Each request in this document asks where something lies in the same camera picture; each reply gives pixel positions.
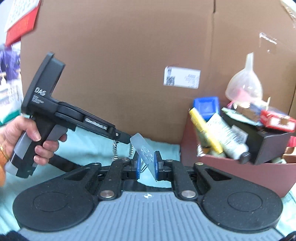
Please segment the person's left hand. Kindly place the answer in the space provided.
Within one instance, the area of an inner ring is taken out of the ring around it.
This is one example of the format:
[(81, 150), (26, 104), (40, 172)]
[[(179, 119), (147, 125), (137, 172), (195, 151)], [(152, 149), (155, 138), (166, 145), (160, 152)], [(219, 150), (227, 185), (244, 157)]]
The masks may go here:
[[(7, 125), (1, 127), (1, 187), (4, 186), (6, 181), (4, 166), (12, 157), (15, 145), (23, 132), (26, 132), (34, 142), (41, 139), (36, 123), (23, 116), (17, 116)], [(45, 141), (42, 145), (37, 145), (34, 162), (38, 165), (46, 165), (58, 149), (58, 141)]]

